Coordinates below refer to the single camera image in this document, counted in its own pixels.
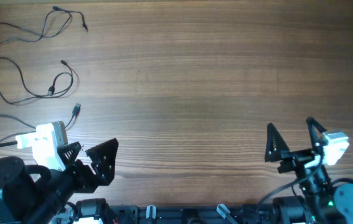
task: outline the black plastic part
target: black plastic part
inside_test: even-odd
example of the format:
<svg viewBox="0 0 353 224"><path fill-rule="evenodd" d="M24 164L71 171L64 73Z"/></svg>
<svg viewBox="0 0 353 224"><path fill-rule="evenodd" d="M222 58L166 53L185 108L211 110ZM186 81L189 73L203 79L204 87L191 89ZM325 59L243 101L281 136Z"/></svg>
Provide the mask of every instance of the black plastic part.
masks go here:
<svg viewBox="0 0 353 224"><path fill-rule="evenodd" d="M280 166L277 168L279 174L294 171L314 159L312 149L294 151L291 152L290 155L290 158L284 159L280 162Z"/></svg>
<svg viewBox="0 0 353 224"><path fill-rule="evenodd" d="M117 215L103 198L82 200L77 202L76 206L78 215L75 217L75 221L79 221L81 218L93 217L94 220L101 218L103 223L118 222Z"/></svg>
<svg viewBox="0 0 353 224"><path fill-rule="evenodd" d="M273 199L273 206L278 208L281 224L312 223L311 214L302 207L298 200L302 200L302 197L291 196Z"/></svg>
<svg viewBox="0 0 353 224"><path fill-rule="evenodd" d="M321 126L314 118L308 117L306 119L306 124L309 129L309 136L311 138L311 144L313 149L318 149L316 143L319 141L319 136L316 134L316 130L320 133L327 131L323 126Z"/></svg>
<svg viewBox="0 0 353 224"><path fill-rule="evenodd" d="M92 160L92 168L98 177L98 185L108 186L115 176L115 157L118 149L118 141L111 139L101 143L87 151Z"/></svg>
<svg viewBox="0 0 353 224"><path fill-rule="evenodd" d="M26 217L25 223L48 223L62 208L73 194L73 177L66 172L50 170L52 178L41 191L41 202L34 212Z"/></svg>
<svg viewBox="0 0 353 224"><path fill-rule="evenodd" d="M110 206L106 208L104 205L107 204L103 198L77 202L78 218L76 220L94 217L95 220L101 218L105 224L230 224L228 219L224 219L218 214L217 207L157 207L156 218L152 219L146 218L146 207ZM312 223L311 214L301 206L296 197L275 198L272 204L264 204L260 211L257 211L255 204L228 207L228 209L230 210L230 218L233 218L237 223ZM56 216L52 223L65 224L67 220L61 215Z"/></svg>
<svg viewBox="0 0 353 224"><path fill-rule="evenodd" d="M28 165L25 166L26 174L39 174L39 181L35 183L37 190L43 190L46 187L48 181L52 178L52 174L47 167L39 166L39 165Z"/></svg>
<svg viewBox="0 0 353 224"><path fill-rule="evenodd" d="M316 167L299 167L295 169L296 178L303 179L306 178L307 175L313 172ZM326 191L331 187L331 180L328 176L326 168L321 166L320 170L317 171L313 176L311 176L308 180L299 184L303 190L305 195L313 195L319 194Z"/></svg>
<svg viewBox="0 0 353 224"><path fill-rule="evenodd" d="M276 127L268 124L268 139L266 143L265 162L277 162L290 158L289 147L277 131Z"/></svg>
<svg viewBox="0 0 353 224"><path fill-rule="evenodd" d="M241 213L242 208L239 206L227 207L231 216L236 221L243 223L237 215ZM207 224L230 224L228 220L223 219L217 212L216 206L212 207L157 207L156 223L157 224L181 224L186 220L195 220L195 223L205 222ZM139 208L139 224L148 224L146 218L146 208Z"/></svg>
<svg viewBox="0 0 353 224"><path fill-rule="evenodd" d="M97 176L88 165L84 165L81 160L76 160L72 166L68 166L66 171L73 173L75 178L74 193L94 193L98 187Z"/></svg>
<svg viewBox="0 0 353 224"><path fill-rule="evenodd" d="M21 220L37 201L34 181L25 172L22 159L14 156L0 159L0 223Z"/></svg>
<svg viewBox="0 0 353 224"><path fill-rule="evenodd" d="M64 165L73 164L77 159L82 146L79 142L74 142L57 148L57 153Z"/></svg>

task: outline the wood grain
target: wood grain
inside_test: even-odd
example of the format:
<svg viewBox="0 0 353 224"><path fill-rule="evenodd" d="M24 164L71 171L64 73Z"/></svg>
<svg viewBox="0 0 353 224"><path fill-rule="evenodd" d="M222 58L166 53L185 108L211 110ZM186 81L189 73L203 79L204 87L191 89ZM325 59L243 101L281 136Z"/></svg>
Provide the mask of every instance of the wood grain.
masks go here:
<svg viewBox="0 0 353 224"><path fill-rule="evenodd" d="M67 97L10 106L0 113L37 125L68 121L70 142L88 149L117 138L116 177L84 198L112 205L239 205L257 202L294 179L265 164L266 125L274 122L290 148L309 146L304 123L314 116L342 129L351 147L328 167L353 177L353 2L124 2L63 4L83 11L53 39L0 46L21 67L26 85L46 93L66 68L78 79ZM51 5L0 6L0 21L40 30ZM49 33L60 27L53 21ZM0 40L22 35L0 28ZM68 85L61 78L57 89ZM0 90L29 96L17 70L0 62ZM0 119L0 138L28 131ZM34 163L30 149L0 157ZM80 158L88 159L84 153ZM290 195L286 190L280 195Z"/></svg>

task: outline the white bracket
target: white bracket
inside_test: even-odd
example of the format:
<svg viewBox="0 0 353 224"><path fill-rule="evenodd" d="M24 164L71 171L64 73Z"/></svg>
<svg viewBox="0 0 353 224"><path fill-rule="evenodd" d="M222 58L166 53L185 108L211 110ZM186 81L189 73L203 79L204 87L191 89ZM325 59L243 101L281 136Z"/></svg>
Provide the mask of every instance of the white bracket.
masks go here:
<svg viewBox="0 0 353 224"><path fill-rule="evenodd" d="M32 155L38 165L59 171L65 170L57 153L59 146L68 144L65 126L62 121L41 124L36 132L16 136L17 148L32 147Z"/></svg>

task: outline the cable connector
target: cable connector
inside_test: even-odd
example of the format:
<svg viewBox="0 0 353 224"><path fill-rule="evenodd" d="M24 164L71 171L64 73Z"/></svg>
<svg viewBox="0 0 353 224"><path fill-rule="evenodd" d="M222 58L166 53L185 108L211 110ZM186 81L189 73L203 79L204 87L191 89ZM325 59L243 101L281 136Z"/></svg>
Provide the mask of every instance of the cable connector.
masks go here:
<svg viewBox="0 0 353 224"><path fill-rule="evenodd" d="M72 116L78 115L80 110L81 110L81 104L77 103L74 106L74 109L72 110Z"/></svg>
<svg viewBox="0 0 353 224"><path fill-rule="evenodd" d="M82 27L85 32L88 32L88 26L85 23L82 24Z"/></svg>
<svg viewBox="0 0 353 224"><path fill-rule="evenodd" d="M49 90L47 90L47 95L48 96L53 96L54 93L54 86L49 87Z"/></svg>

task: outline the table surface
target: table surface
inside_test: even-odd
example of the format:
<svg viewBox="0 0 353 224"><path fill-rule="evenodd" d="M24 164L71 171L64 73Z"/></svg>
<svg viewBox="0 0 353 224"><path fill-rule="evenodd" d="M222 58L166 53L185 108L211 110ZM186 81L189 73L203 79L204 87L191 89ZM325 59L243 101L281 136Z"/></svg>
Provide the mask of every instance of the table surface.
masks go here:
<svg viewBox="0 0 353 224"><path fill-rule="evenodd" d="M314 116L341 129L351 146L332 179L353 177L353 2L228 1L61 4L78 14L53 39L0 46L26 85L45 94L54 76L77 78L66 97L7 105L0 113L32 125L67 122L69 142L89 149L120 142L115 179L94 194L111 205L239 205L257 202L294 180L265 163L266 125L273 122L292 150L309 147L305 123ZM0 22L40 31L51 5L0 6ZM50 34L66 19L49 18ZM0 40L26 36L0 27ZM65 88L67 77L56 88ZM30 96L17 69L0 60L0 90ZM31 131L0 118L0 139ZM0 157L33 164L31 149L0 148ZM80 153L83 162L89 160ZM291 195L285 190L280 195Z"/></svg>

